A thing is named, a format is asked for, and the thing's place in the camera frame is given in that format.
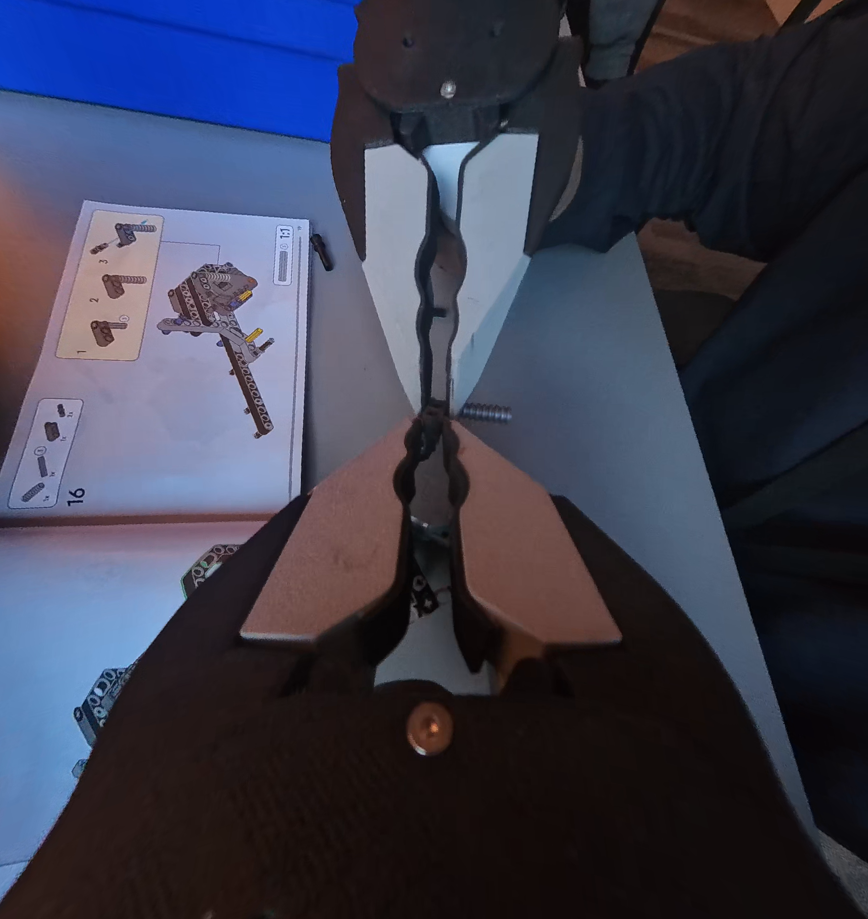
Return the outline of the partly built lego model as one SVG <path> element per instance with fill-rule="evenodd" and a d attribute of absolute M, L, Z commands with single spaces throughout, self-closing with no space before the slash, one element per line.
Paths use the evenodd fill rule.
<path fill-rule="evenodd" d="M 433 614 L 451 602 L 451 542 L 446 525 L 410 518 L 412 549 L 409 559 L 409 622 Z"/>

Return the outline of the lego instruction booklet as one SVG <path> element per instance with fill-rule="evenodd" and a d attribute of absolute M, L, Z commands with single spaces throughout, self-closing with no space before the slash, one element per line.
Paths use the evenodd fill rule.
<path fill-rule="evenodd" d="M 82 205 L 0 464 L 0 899 L 136 660 L 300 492 L 311 233 Z"/>

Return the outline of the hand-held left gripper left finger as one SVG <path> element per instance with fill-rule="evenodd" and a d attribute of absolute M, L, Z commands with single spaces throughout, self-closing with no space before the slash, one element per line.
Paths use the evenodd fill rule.
<path fill-rule="evenodd" d="M 415 420 L 308 495 L 241 629 L 290 655 L 288 684 L 371 684 L 408 629 Z"/>

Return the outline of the person's dark trousers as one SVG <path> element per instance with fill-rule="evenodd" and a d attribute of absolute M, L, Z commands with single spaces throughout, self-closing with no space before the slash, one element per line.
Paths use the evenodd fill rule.
<path fill-rule="evenodd" d="M 868 167 L 682 382 L 813 816 L 868 862 Z"/>

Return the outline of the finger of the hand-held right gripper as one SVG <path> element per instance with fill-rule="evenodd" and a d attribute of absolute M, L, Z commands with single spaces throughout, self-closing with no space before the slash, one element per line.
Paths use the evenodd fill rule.
<path fill-rule="evenodd" d="M 364 178 L 363 270 L 398 378 L 420 414 L 431 396 L 437 182 L 423 158 L 397 144 L 365 151 Z"/>
<path fill-rule="evenodd" d="M 464 255 L 450 349 L 452 413 L 480 380 L 531 261 L 524 245 L 538 144 L 536 134 L 501 133 L 482 144 L 434 146 L 440 209 Z"/>

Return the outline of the blue panel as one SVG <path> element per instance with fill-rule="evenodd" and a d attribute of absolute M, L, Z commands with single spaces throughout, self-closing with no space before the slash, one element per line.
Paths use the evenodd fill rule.
<path fill-rule="evenodd" d="M 326 142 L 355 5 L 0 1 L 0 89 Z"/>

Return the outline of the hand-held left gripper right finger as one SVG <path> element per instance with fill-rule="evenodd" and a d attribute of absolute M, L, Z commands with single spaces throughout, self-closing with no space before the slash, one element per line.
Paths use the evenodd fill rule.
<path fill-rule="evenodd" d="M 453 627 L 469 669 L 504 688 L 523 661 L 623 634 L 553 498 L 458 422 L 444 424 Z"/>

